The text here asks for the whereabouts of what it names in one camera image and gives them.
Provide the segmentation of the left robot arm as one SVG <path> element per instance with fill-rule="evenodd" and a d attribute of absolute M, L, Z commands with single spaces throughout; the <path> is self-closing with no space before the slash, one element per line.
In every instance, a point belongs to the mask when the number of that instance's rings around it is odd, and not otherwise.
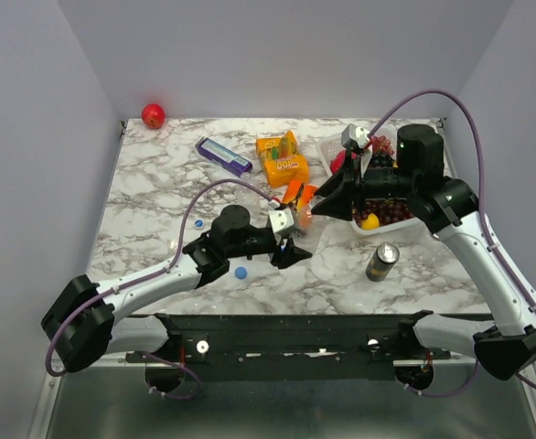
<path fill-rule="evenodd" d="M 230 259 L 268 255 L 283 270 L 311 258 L 297 246 L 298 223 L 290 209 L 272 210 L 254 227 L 249 211 L 229 205 L 209 230 L 164 262 L 137 273 L 95 283 L 83 274 L 70 280 L 41 320 L 49 339 L 46 368 L 61 376 L 88 368 L 103 355 L 142 350 L 159 361 L 177 354 L 177 337 L 157 317 L 135 325 L 132 313 L 173 294 L 211 284 L 230 269 Z"/>

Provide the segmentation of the plain blue bottle cap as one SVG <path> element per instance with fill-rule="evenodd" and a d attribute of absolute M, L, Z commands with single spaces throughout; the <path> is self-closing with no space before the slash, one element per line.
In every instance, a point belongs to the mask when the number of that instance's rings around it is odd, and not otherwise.
<path fill-rule="evenodd" d="M 244 267 L 237 267 L 234 274 L 238 279 L 242 280 L 247 277 L 247 270 Z"/>

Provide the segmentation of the clear small plastic bottle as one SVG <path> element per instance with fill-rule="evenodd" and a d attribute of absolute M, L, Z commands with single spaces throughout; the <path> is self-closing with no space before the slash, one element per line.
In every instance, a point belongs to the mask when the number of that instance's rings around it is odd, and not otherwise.
<path fill-rule="evenodd" d="M 310 203 L 299 202 L 296 205 L 296 228 L 297 234 L 307 236 L 313 232 L 315 223 Z"/>

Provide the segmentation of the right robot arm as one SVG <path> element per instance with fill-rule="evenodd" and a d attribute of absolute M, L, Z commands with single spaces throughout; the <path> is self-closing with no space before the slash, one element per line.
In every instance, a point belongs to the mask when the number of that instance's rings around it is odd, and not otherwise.
<path fill-rule="evenodd" d="M 403 321 L 398 351 L 409 359 L 428 348 L 476 359 L 508 380 L 536 360 L 536 291 L 497 241 L 467 183 L 444 174 L 444 140 L 428 125 L 397 133 L 395 167 L 370 168 L 371 137 L 351 123 L 340 135 L 344 163 L 316 192 L 313 215 L 351 221 L 368 199 L 398 198 L 459 260 L 484 297 L 489 321 L 421 311 Z"/>

